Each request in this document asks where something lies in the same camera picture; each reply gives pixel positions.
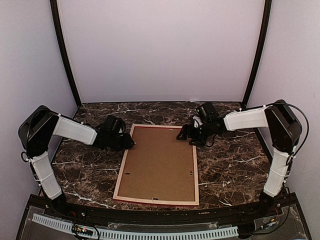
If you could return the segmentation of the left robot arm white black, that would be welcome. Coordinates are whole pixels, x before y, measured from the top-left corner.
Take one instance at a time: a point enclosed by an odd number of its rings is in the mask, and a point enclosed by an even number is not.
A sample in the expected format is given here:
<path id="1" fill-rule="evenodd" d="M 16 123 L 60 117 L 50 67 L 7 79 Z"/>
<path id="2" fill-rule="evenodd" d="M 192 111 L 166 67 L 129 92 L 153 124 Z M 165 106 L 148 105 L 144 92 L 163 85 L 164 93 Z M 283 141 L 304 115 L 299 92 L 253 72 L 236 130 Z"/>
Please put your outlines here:
<path id="1" fill-rule="evenodd" d="M 103 123 L 93 127 L 52 111 L 45 105 L 40 105 L 22 123 L 18 136 L 26 155 L 25 161 L 30 163 L 44 195 L 53 200 L 51 210 L 60 218 L 67 218 L 71 208 L 59 199 L 63 191 L 49 157 L 49 145 L 54 136 L 116 153 L 135 145 L 131 135 L 126 132 L 126 123 L 122 118 L 109 115 Z"/>

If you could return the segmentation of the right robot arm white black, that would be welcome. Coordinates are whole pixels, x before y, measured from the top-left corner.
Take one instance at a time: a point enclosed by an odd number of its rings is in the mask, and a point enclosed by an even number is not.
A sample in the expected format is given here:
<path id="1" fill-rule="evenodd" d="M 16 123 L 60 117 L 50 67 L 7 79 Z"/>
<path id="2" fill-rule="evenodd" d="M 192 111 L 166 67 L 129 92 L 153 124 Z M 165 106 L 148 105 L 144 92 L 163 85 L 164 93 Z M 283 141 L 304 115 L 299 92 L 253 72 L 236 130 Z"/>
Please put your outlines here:
<path id="1" fill-rule="evenodd" d="M 190 123 L 182 126 L 176 136 L 178 141 L 189 140 L 198 147 L 212 147 L 209 137 L 225 132 L 251 128 L 267 128 L 270 133 L 273 155 L 268 178 L 255 205 L 255 213 L 266 217 L 275 208 L 275 199 L 290 175 L 293 159 L 304 145 L 300 141 L 303 127 L 293 109 L 299 110 L 283 99 L 266 105 L 238 109 L 220 114 L 210 102 L 196 108 Z"/>

